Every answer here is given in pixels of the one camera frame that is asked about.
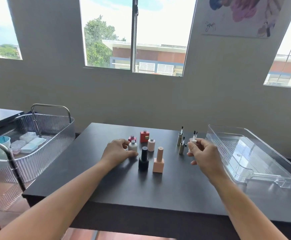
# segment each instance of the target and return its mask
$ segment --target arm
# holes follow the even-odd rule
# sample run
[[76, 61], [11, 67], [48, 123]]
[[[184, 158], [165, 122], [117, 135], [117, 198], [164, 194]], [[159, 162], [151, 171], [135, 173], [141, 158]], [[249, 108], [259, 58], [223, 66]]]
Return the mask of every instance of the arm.
[[124, 139], [109, 143], [96, 165], [4, 227], [0, 231], [0, 240], [61, 239], [101, 179], [128, 157], [138, 155], [135, 151], [124, 150], [127, 145], [129, 141]]
[[221, 161], [218, 149], [211, 142], [197, 139], [188, 143], [195, 161], [217, 190], [230, 220], [241, 240], [287, 240], [259, 208], [230, 180]]

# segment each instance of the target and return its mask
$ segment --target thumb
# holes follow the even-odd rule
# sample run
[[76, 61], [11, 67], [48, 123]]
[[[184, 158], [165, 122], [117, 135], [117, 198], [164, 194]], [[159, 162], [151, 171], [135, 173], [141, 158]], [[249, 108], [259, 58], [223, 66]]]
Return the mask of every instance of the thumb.
[[188, 142], [188, 147], [194, 156], [196, 156], [198, 153], [201, 152], [201, 150], [197, 147], [197, 145], [192, 142]]
[[139, 153], [137, 153], [135, 151], [127, 151], [127, 157], [136, 157], [138, 155], [139, 155]]

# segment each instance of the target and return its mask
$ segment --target poster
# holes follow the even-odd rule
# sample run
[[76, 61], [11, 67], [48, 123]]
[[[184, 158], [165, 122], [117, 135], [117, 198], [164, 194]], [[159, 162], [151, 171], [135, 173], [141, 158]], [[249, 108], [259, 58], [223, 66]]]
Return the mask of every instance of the poster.
[[268, 38], [284, 0], [204, 0], [202, 34]]

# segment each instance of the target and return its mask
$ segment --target wire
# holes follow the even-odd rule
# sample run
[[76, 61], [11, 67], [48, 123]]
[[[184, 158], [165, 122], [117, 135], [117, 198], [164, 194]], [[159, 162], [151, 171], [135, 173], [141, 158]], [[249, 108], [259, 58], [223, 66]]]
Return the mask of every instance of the wire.
[[291, 50], [290, 50], [290, 52], [289, 52], [289, 54], [288, 54], [288, 56], [287, 56], [287, 60], [286, 60], [286, 62], [285, 62], [285, 64], [284, 64], [283, 70], [281, 71], [281, 73], [280, 73], [280, 75], [279, 75], [279, 78], [278, 78], [277, 82], [279, 82], [279, 79], [281, 78], [281, 75], [282, 75], [282, 73], [284, 72], [284, 70], [285, 70], [285, 68], [286, 68], [286, 66], [287, 66], [287, 61], [289, 60], [290, 55], [291, 55]]

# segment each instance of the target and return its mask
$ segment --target sky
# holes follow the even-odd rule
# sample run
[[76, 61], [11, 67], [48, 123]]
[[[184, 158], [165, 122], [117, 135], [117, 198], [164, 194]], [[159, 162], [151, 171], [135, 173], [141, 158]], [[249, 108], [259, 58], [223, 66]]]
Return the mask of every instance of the sky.
[[[131, 41], [132, 0], [80, 0], [83, 26], [103, 16], [119, 38]], [[139, 0], [137, 43], [187, 46], [195, 0]], [[0, 44], [17, 44], [6, 0], [0, 0]], [[278, 54], [291, 49], [291, 23]]]

